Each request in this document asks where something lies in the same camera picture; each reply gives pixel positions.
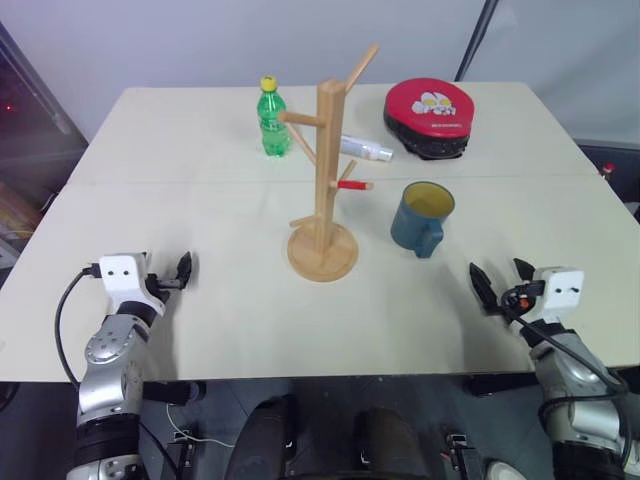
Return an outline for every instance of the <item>red lid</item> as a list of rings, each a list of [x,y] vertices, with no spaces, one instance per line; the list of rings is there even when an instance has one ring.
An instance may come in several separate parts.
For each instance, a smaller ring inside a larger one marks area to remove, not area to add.
[[[389,93],[385,111],[411,130],[431,137],[458,138],[471,133],[473,101],[458,87],[435,78],[413,78]]]

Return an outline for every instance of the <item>red container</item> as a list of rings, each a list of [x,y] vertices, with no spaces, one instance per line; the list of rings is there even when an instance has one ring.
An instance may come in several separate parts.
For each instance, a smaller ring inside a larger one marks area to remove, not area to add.
[[[413,78],[387,93],[384,123],[423,160],[457,158],[469,141],[473,110],[469,95],[455,85]]]

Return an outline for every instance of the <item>wooden base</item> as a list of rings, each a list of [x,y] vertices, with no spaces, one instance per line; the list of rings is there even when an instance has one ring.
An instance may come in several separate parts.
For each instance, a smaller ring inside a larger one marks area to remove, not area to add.
[[[315,222],[306,222],[289,239],[289,261],[304,278],[332,282],[344,277],[358,259],[358,244],[346,228],[333,224],[331,246],[324,256],[314,246]]]

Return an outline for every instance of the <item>mug handle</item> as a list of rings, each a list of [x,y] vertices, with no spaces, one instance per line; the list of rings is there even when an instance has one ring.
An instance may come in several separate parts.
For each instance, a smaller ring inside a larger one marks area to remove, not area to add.
[[[440,222],[427,225],[422,231],[418,245],[414,248],[416,257],[429,258],[443,238],[444,232]]]

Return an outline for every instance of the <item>yellow bottle cap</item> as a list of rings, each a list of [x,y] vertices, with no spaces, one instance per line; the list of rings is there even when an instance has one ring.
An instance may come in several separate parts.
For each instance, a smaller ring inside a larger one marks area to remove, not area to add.
[[[262,77],[260,79],[260,88],[262,88],[262,90],[265,92],[273,92],[276,88],[278,88],[278,80],[276,80],[276,77],[273,77],[271,75]]]

